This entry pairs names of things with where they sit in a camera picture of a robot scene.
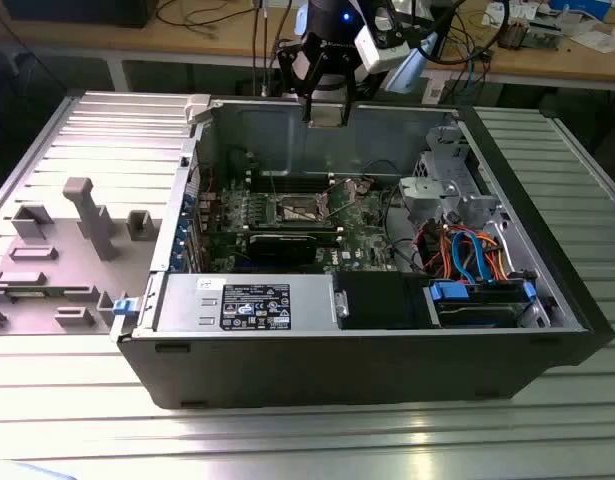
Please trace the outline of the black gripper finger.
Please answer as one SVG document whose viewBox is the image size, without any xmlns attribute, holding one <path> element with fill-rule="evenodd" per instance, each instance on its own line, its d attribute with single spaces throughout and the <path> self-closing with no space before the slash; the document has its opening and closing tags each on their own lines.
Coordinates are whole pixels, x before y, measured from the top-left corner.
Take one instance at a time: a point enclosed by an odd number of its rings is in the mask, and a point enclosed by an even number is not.
<svg viewBox="0 0 615 480">
<path fill-rule="evenodd" d="M 315 65 L 300 45 L 278 49 L 277 60 L 281 71 L 283 91 L 296 96 L 302 105 L 302 120 L 311 120 L 312 93 L 315 89 Z"/>
<path fill-rule="evenodd" d="M 341 124 L 347 125 L 353 104 L 358 100 L 366 101 L 374 98 L 382 84 L 382 73 L 368 74 L 360 84 L 357 84 L 355 79 L 356 62 L 347 53 L 342 55 L 341 62 L 346 85 Z"/>
</svg>

